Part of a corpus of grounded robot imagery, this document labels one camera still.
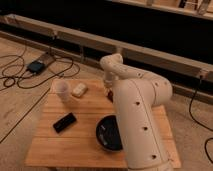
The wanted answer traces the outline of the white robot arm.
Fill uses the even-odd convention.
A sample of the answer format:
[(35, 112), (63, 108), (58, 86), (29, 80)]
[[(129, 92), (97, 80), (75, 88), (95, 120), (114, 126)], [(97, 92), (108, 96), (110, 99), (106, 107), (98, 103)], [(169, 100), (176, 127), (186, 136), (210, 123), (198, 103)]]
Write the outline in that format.
[(128, 171), (173, 171), (152, 108), (172, 96), (168, 79), (123, 63), (116, 53), (100, 59), (113, 105)]

